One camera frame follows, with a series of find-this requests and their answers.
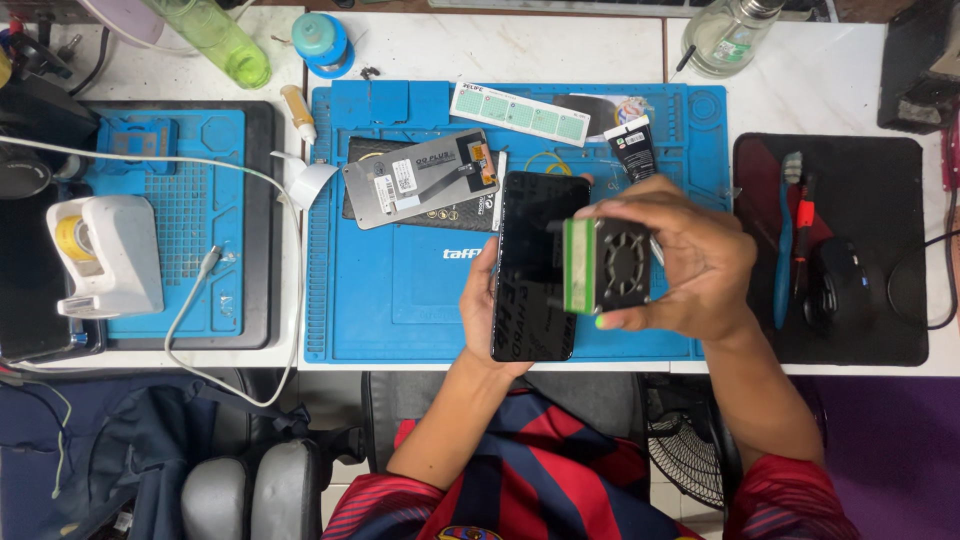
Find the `phone screen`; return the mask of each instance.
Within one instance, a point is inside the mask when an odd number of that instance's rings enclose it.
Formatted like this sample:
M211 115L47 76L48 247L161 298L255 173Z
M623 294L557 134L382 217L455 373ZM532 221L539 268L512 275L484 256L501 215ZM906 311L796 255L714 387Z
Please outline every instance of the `phone screen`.
M547 230L590 203L580 177L514 171L503 180L491 356L559 361L573 353L577 316L563 305L563 239Z

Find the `hand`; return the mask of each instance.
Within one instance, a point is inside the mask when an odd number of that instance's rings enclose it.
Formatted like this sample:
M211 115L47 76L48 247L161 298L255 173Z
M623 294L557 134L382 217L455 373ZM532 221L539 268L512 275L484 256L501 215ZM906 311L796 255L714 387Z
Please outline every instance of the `hand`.
M756 245L729 213L693 204L666 177L656 175L576 215L643 223L663 247L670 285L666 293L644 307L602 314L597 328L655 328L715 341L754 319L746 297Z
M470 263L467 285L460 296L460 316L464 320L467 346L458 361L470 362L512 379L523 375L533 362L498 362L490 357L493 326L493 267L496 265L497 239L491 236L480 255Z

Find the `blue toothbrush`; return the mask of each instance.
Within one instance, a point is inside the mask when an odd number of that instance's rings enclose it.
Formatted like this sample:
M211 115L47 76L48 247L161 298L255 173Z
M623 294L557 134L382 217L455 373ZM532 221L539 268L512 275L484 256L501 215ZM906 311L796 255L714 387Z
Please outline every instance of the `blue toothbrush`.
M804 155L800 152L787 154L780 168L780 215L783 225L780 228L780 246L777 254L777 276L774 280L774 328L783 328L786 318L786 306L790 301L790 259L793 252L793 219L790 207L786 204L786 189L798 184L804 171Z

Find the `red and blue striped jersey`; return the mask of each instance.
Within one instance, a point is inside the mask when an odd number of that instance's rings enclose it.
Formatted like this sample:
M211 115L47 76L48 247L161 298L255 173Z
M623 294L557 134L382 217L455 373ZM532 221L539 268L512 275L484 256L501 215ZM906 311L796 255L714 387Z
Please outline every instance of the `red and blue striped jersey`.
M404 422L398 445L412 430ZM767 455L745 476L724 538L857 538L826 473ZM701 538L649 503L646 461L543 396L511 394L449 491L413 479L357 478L323 540Z

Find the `green water bottle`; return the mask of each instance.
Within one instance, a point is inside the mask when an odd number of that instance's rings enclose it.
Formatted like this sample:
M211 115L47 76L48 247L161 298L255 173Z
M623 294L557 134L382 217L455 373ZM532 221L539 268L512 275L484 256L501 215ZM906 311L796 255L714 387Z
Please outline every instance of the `green water bottle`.
M143 3L241 88L260 88L270 80L267 55L214 0L143 0Z

